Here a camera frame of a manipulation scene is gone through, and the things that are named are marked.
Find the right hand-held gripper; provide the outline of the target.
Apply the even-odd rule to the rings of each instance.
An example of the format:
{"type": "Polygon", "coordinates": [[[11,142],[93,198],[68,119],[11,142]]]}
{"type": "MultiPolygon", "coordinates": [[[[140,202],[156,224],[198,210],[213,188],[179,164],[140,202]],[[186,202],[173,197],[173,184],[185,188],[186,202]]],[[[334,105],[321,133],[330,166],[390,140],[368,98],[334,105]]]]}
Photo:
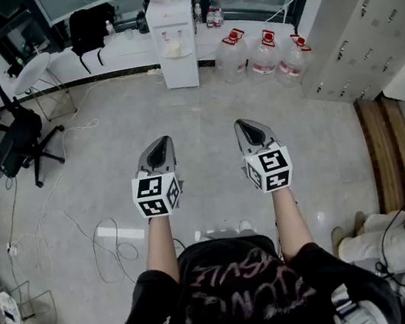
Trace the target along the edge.
{"type": "Polygon", "coordinates": [[[247,156],[247,178],[262,193],[272,193],[290,187],[293,170],[289,152],[287,147],[276,142],[277,138],[271,128],[246,118],[237,119],[234,126],[240,150],[247,156]]]}

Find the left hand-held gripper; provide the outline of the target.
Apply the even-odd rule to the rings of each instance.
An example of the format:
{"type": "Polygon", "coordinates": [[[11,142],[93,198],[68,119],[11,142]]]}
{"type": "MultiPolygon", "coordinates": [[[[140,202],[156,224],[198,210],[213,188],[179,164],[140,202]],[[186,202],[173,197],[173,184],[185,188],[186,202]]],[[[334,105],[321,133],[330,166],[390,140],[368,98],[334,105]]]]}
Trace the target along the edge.
{"type": "Polygon", "coordinates": [[[146,219],[172,215],[180,206],[181,183],[177,158],[170,136],[154,140],[140,155],[132,183],[134,204],[146,219]]]}

